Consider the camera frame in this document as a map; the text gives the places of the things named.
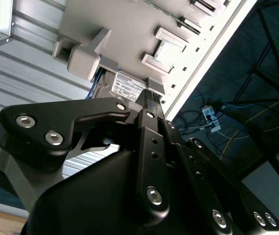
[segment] metal panel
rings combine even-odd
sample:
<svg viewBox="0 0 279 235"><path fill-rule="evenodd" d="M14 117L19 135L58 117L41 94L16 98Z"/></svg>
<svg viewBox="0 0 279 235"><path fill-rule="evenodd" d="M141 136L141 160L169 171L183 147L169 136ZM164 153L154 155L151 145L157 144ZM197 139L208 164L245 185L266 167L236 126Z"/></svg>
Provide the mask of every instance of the metal panel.
<svg viewBox="0 0 279 235"><path fill-rule="evenodd" d="M91 83L70 74L65 65L25 43L0 47L0 110L8 105L84 99ZM68 177L117 151L117 146L66 161Z"/></svg>
<svg viewBox="0 0 279 235"><path fill-rule="evenodd" d="M65 0L17 0L13 41L0 47L0 110L8 105L84 99L91 83L51 57ZM117 146L65 162L70 176L115 152Z"/></svg>

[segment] power strip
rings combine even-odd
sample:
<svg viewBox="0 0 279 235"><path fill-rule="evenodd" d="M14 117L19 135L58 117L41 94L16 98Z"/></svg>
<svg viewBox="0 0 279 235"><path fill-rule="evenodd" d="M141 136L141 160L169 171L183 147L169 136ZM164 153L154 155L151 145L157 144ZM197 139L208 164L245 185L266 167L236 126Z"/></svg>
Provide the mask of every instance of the power strip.
<svg viewBox="0 0 279 235"><path fill-rule="evenodd" d="M203 112L203 115L206 119L206 122L208 124L214 124L214 127L210 128L210 131L211 132L216 132L216 131L220 131L221 130L221 126L220 126L220 123L217 119L217 117L214 115L214 109L211 105L205 105L203 108L202 108L202 112Z"/></svg>

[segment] black metal frame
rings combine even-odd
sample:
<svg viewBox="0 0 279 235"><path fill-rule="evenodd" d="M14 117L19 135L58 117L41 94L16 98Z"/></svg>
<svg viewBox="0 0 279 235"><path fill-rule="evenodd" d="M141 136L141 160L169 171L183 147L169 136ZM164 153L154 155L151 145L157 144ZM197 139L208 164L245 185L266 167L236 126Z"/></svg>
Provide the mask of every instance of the black metal frame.
<svg viewBox="0 0 279 235"><path fill-rule="evenodd" d="M259 15L260 21L262 23L262 26L264 28L265 34L266 34L266 36L268 38L268 44L266 45L265 49L261 53L257 63L254 65L254 67L252 69L252 72L248 75L248 77L244 81L243 85L241 86L241 88L239 89L237 94L235 95L233 101L225 102L227 104L235 104L235 105L236 104L255 104L255 103L268 103L268 102L278 102L279 101L279 98L239 101L239 99L242 96L242 94L244 93L245 89L248 87L249 83L251 82L251 80L253 78L253 74L257 75L264 82L269 84L273 89L275 89L276 91L279 92L279 85L275 81L273 81L271 78L269 78L268 76L266 76L265 74L260 72L260 70L258 70L259 66L264 61L264 59L267 56L267 54L268 54L270 49L271 49L271 51L273 52L273 54L275 56L275 60L276 60L277 66L279 68L279 52L278 52L277 47L275 45L275 42L274 42L274 40L273 40L273 38L271 36L271 32L269 30L269 27L267 25L267 22L265 20L265 17L264 17L264 15L262 13L261 8L259 8L257 11L258 11L258 15Z"/></svg>
<svg viewBox="0 0 279 235"><path fill-rule="evenodd" d="M0 112L0 186L30 211L23 235L279 234L278 219L200 140L183 141L154 93L144 90L137 105L133 115L116 98ZM36 125L22 128L20 115ZM60 145L45 141L52 130L62 134ZM59 179L69 156L110 143L120 145L117 153ZM149 199L148 190L160 196Z"/></svg>

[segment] black cable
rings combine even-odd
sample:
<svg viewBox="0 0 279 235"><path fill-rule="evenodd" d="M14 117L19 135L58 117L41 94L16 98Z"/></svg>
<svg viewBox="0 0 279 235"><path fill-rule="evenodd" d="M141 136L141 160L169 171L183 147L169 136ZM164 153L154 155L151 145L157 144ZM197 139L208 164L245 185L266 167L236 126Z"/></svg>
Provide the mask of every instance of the black cable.
<svg viewBox="0 0 279 235"><path fill-rule="evenodd" d="M195 90L197 90L198 91L198 93L202 96L202 100L203 100L203 105L202 105L202 107L204 107L205 106L205 98L204 98L204 94L196 87L195 88Z"/></svg>
<svg viewBox="0 0 279 235"><path fill-rule="evenodd" d="M210 130L207 131L207 133L206 133L207 139L208 139L209 142L212 144L212 146L216 148L216 145L215 145L215 144L211 141L211 139L209 138L209 133L210 133ZM223 157L228 158L228 159L235 160L234 158L231 158L231 157L228 157L228 156L225 156L225 155L224 155Z"/></svg>

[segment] mounting hole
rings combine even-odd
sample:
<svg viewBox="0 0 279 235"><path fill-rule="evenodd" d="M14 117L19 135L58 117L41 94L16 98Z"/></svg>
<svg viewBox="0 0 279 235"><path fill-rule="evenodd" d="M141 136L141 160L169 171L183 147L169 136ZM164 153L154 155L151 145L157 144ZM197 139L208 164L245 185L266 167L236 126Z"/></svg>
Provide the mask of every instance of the mounting hole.
<svg viewBox="0 0 279 235"><path fill-rule="evenodd" d="M157 158L158 158L158 154L155 153L155 152L151 152L151 156L152 156L154 159L157 159Z"/></svg>
<svg viewBox="0 0 279 235"><path fill-rule="evenodd" d="M202 173L200 173L199 171L196 172L196 175L197 175L199 178L201 178L202 180L204 179Z"/></svg>
<svg viewBox="0 0 279 235"><path fill-rule="evenodd" d="M189 158L193 161L196 162L195 158L193 156L189 156Z"/></svg>

